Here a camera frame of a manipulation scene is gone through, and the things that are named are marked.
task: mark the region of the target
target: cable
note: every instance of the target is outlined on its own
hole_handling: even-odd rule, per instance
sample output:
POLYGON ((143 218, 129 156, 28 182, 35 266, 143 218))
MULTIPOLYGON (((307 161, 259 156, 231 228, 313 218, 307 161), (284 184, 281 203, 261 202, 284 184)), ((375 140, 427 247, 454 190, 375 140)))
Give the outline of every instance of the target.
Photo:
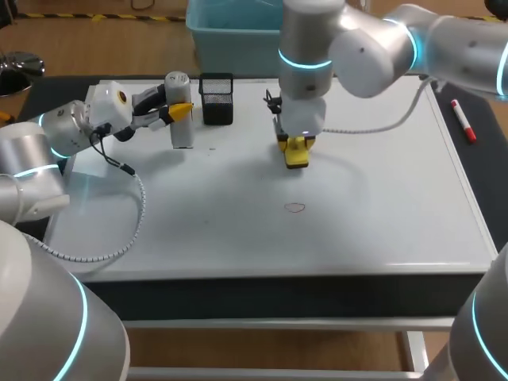
POLYGON ((418 100, 420 99, 421 94, 423 93, 423 90, 433 80, 434 79, 428 77, 428 78, 425 78, 423 81, 421 81, 420 87, 416 91, 416 94, 415 94, 415 96, 413 98, 413 101, 411 102, 410 108, 406 111, 406 113, 404 115, 402 115, 402 117, 398 121, 396 121, 392 125, 387 125, 385 127, 381 127, 381 128, 378 128, 378 129, 357 129, 357 130, 352 130, 352 129, 323 129, 323 133, 348 133, 348 134, 351 134, 351 135, 356 135, 356 134, 361 134, 361 133, 384 133, 386 131, 390 131, 391 129, 396 129, 400 125, 404 124, 404 122, 407 120, 407 118, 411 116, 411 114, 414 111, 414 108, 418 104, 418 100))
POLYGON ((89 262, 102 262, 104 260, 112 260, 113 258, 118 258, 120 256, 123 256, 128 250, 131 249, 131 247, 134 245, 134 242, 136 242, 137 237, 140 233, 141 226, 143 225, 144 215, 146 212, 146 191, 144 190, 144 185, 141 182, 141 179, 138 175, 133 176, 134 179, 137 181, 137 185, 140 189, 140 195, 141 195, 141 213, 139 218, 137 219, 137 225, 136 230, 134 231, 133 237, 131 238, 130 242, 121 248, 120 250, 117 250, 116 252, 104 256, 93 256, 93 257, 82 257, 82 256, 68 256, 65 254, 62 254, 61 252, 56 251, 53 248, 50 248, 47 246, 44 242, 39 241, 38 239, 23 233, 23 235, 26 237, 27 240, 32 241, 34 244, 42 248, 44 251, 48 252, 52 256, 59 258, 61 260, 68 260, 70 262, 81 262, 81 263, 89 263, 89 262))
POLYGON ((14 183, 14 186, 16 187, 17 211, 16 211, 16 214, 14 215, 13 221, 11 222, 11 225, 15 226, 19 222, 19 220, 21 218, 21 214, 23 213, 23 209, 25 208, 25 201, 23 200, 23 194, 22 194, 23 188, 21 187, 19 180, 16 179, 14 176, 9 175, 7 173, 0 173, 0 177, 2 177, 2 176, 12 180, 12 182, 14 183))
POLYGON ((91 147, 100 156, 102 156, 104 158, 104 160, 109 165, 112 165, 113 167, 116 167, 116 168, 122 170, 123 172, 127 173, 128 175, 131 175, 134 179, 136 179, 137 185, 140 189, 140 195, 141 195, 141 212, 140 212, 139 218, 137 219, 136 230, 134 231, 134 235, 131 238, 131 240, 129 241, 129 243, 126 246, 124 246, 123 248, 121 248, 120 250, 117 250, 116 252, 114 252, 112 254, 105 255, 105 256, 93 256, 93 257, 68 256, 66 254, 62 254, 61 252, 58 252, 55 249, 50 248, 44 242, 39 241, 35 237, 32 237, 28 234, 23 233, 23 235, 26 237, 26 239, 28 239, 29 241, 32 241, 34 244, 36 244, 37 246, 42 248, 44 251, 48 252, 52 256, 55 256, 56 258, 59 258, 61 260, 68 260, 70 262, 89 263, 89 262, 102 262, 104 260, 112 260, 113 258, 118 258, 120 256, 123 256, 128 250, 130 250, 130 248, 133 246, 134 242, 136 242, 137 236, 140 233, 141 226, 143 225, 144 215, 146 213, 146 191, 144 190, 144 185, 141 182, 140 177, 136 174, 136 172, 129 165, 127 165, 125 163, 120 163, 119 161, 113 159, 112 157, 109 157, 106 154, 106 150, 104 149, 104 144, 102 141, 104 140, 104 137, 106 137, 111 132, 110 130, 111 130, 110 125, 104 125, 104 126, 98 127, 90 134, 90 136, 88 137, 88 140, 90 142, 91 147), (101 146, 100 150, 97 147, 95 147, 94 136, 97 136, 97 138, 98 138, 99 144, 101 146))
POLYGON ((148 6, 145 6, 143 8, 136 8, 134 6, 134 0, 130 0, 130 8, 131 10, 149 10, 150 8, 152 8, 154 5, 156 4, 156 0, 152 0, 152 4, 148 5, 148 6))

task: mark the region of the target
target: red marker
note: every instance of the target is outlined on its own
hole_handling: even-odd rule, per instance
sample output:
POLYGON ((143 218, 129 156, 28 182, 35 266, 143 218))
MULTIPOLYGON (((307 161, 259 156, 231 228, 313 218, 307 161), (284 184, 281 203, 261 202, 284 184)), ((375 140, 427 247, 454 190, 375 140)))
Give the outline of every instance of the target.
POLYGON ((466 118, 466 114, 464 114, 462 107, 460 107, 459 102, 456 99, 452 100, 453 111, 455 111, 455 115, 459 118, 460 124, 466 133, 466 137, 468 137, 469 143, 476 142, 476 135, 471 125, 469 124, 468 119, 466 118))

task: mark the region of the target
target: blue plastic bin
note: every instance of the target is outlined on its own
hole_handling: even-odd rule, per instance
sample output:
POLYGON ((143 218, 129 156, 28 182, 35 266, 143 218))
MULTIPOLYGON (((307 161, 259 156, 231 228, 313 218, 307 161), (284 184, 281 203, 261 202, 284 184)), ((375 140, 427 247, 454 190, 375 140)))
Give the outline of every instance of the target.
POLYGON ((203 72, 279 75, 283 0, 189 0, 192 31, 203 72))

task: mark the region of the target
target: yellow black tape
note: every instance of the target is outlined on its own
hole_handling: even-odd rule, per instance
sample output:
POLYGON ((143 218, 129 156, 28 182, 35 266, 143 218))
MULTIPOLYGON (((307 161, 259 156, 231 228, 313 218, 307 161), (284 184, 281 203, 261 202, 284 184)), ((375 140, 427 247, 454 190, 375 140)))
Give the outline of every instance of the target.
POLYGON ((137 16, 134 14, 111 14, 111 13, 19 13, 17 18, 90 18, 92 21, 102 19, 139 20, 139 21, 171 21, 185 22, 185 17, 180 16, 137 16))
POLYGON ((478 21, 503 22, 503 21, 499 20, 497 17, 494 17, 494 16, 484 16, 484 17, 470 16, 470 17, 464 17, 464 18, 468 18, 469 20, 478 20, 478 21))

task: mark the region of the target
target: black cable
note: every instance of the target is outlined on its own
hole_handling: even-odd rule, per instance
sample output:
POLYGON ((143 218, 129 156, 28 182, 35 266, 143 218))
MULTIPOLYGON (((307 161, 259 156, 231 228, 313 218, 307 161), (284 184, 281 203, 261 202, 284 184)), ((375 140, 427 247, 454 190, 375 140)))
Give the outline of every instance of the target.
POLYGON ((97 135, 97 138, 98 140, 102 143, 102 138, 101 138, 101 135, 97 132, 97 131, 94 131, 90 134, 90 136, 88 137, 88 140, 90 142, 90 146, 100 155, 104 158, 104 160, 109 164, 109 165, 112 165, 114 167, 120 167, 120 163, 117 162, 115 159, 112 159, 110 157, 108 157, 104 152, 101 152, 97 149, 97 147, 95 147, 95 144, 94 144, 94 135, 97 135))
POLYGON ((143 7, 143 8, 136 8, 134 6, 134 0, 130 0, 130 8, 132 10, 149 10, 150 8, 152 8, 154 5, 156 4, 156 0, 152 0, 152 4, 150 4, 149 6, 146 6, 146 7, 143 7))
POLYGON ((104 149, 104 143, 102 142, 104 138, 106 137, 107 133, 109 133, 110 127, 108 129, 104 129, 102 127, 98 127, 95 131, 93 131, 90 136, 88 137, 88 140, 90 142, 90 145, 92 148, 104 158, 104 160, 113 167, 121 169, 123 172, 127 173, 128 175, 134 176, 136 174, 136 171, 129 165, 125 163, 120 163, 119 161, 113 159, 112 157, 108 156, 106 154, 106 150, 104 149), (94 135, 97 136, 98 142, 101 145, 101 150, 99 151, 97 147, 95 147, 94 144, 94 135))

